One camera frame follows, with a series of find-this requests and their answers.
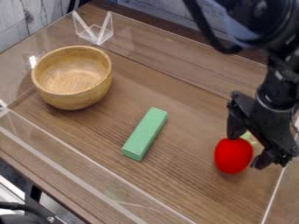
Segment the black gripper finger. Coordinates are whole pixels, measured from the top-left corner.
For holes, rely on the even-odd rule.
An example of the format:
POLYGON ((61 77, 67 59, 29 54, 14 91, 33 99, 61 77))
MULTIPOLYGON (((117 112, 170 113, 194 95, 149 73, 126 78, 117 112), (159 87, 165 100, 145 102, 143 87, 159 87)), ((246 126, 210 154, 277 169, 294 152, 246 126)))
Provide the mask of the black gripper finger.
POLYGON ((264 170, 277 161, 277 153, 273 149, 265 149, 264 152, 256 157, 252 167, 264 170))
POLYGON ((238 139, 248 131, 245 116, 236 110, 229 112, 228 137, 230 140, 238 139))

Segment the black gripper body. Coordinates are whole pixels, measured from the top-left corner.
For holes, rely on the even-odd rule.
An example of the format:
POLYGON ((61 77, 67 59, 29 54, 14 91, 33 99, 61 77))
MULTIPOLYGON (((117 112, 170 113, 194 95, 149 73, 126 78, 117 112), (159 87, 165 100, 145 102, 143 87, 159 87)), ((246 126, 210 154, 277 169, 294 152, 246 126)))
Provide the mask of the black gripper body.
POLYGON ((258 99, 240 91, 232 93, 228 108, 229 111, 236 110, 245 116, 248 131, 264 145, 264 150, 274 150, 273 164, 286 167, 289 162, 299 156, 299 143, 292 132, 292 113, 270 110, 258 99))

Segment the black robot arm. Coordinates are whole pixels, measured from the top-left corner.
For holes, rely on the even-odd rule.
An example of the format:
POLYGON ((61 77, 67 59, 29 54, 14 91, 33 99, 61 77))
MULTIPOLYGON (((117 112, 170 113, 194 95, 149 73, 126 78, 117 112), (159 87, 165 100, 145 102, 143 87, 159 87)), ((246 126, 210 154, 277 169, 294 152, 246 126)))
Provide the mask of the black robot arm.
POLYGON ((229 138, 250 132, 264 145, 252 166, 288 165, 299 156, 292 121, 299 104, 299 0, 218 0, 237 45, 268 53, 266 78, 254 96, 229 102, 229 138))

